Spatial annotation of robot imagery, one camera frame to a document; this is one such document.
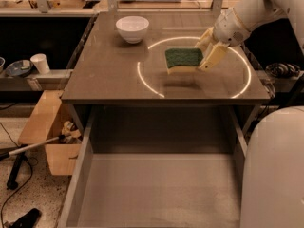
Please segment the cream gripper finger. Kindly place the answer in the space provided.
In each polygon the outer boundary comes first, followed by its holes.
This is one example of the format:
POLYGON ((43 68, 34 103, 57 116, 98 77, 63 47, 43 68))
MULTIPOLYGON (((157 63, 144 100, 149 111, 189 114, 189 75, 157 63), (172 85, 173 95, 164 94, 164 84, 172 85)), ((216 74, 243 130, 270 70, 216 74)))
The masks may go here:
POLYGON ((197 45, 200 49, 203 58, 199 63, 198 70, 206 71, 217 65, 228 51, 228 45, 222 42, 215 44, 208 43, 207 45, 197 45))
POLYGON ((213 44, 213 42, 214 42, 213 28, 209 28, 201 35, 199 41, 195 45, 195 48, 198 48, 202 52, 205 52, 208 49, 208 47, 213 44))

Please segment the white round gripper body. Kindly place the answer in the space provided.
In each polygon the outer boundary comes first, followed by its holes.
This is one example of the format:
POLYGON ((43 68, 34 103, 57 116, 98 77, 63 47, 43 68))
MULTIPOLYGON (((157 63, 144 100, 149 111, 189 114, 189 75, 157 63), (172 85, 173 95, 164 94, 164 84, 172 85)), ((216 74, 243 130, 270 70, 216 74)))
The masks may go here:
POLYGON ((248 39, 251 31, 241 21, 236 10, 229 8, 217 18, 213 28, 213 35, 218 41, 234 47, 248 39))

